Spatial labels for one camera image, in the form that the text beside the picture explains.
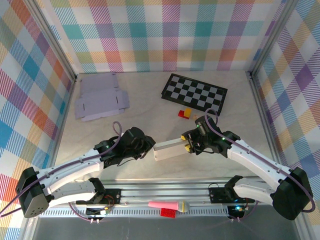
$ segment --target colorful checkered wall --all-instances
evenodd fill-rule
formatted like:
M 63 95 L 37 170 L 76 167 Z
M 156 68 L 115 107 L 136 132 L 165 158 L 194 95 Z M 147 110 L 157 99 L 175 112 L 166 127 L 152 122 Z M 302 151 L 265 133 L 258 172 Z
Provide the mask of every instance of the colorful checkered wall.
M 298 2 L 257 84 L 282 162 L 309 176 L 320 239 L 320 0 Z
M 24 169 L 51 160 L 71 84 L 23 0 L 0 0 L 0 210 Z M 16 240 L 22 220 L 1 218 L 0 240 Z
M 248 70 L 285 4 L 285 0 L 37 1 L 80 73 Z

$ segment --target pink highlighter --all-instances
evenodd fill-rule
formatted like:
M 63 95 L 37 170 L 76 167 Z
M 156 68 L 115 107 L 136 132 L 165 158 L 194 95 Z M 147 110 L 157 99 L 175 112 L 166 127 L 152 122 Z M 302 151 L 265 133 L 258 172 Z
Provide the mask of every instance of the pink highlighter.
M 189 211 L 190 205 L 187 201 L 150 201 L 148 204 L 151 208 L 172 209 L 181 213 Z

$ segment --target red block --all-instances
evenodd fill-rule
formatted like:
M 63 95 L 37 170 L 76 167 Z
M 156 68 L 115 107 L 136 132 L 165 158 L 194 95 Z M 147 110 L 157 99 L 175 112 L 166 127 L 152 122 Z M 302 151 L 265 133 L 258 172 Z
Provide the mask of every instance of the red block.
M 167 218 L 176 218 L 176 210 L 161 208 L 160 216 Z
M 185 111 L 180 110 L 178 116 L 184 119 L 189 119 L 189 117 L 184 116 Z

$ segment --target black and white checkerboard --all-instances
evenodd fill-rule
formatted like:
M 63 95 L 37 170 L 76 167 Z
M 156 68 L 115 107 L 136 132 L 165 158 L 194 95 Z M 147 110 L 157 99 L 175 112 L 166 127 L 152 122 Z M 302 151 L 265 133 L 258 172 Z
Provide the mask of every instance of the black and white checkerboard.
M 223 87 L 171 74 L 161 94 L 162 99 L 200 111 L 213 108 L 220 115 L 227 91 Z

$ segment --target small toy block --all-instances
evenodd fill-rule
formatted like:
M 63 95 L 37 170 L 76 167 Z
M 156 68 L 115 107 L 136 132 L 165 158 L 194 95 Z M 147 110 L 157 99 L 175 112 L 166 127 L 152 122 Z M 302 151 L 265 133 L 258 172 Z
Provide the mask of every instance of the small toy block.
M 185 117 L 187 117 L 187 118 L 190 118 L 191 111 L 192 111 L 191 108 L 186 108 L 186 109 L 184 110 L 184 114 L 183 114 L 183 115 L 184 115 Z
M 178 116 L 184 119 L 189 119 L 189 117 L 184 116 L 185 111 L 180 110 Z
M 161 208 L 160 216 L 167 218 L 176 218 L 176 210 Z

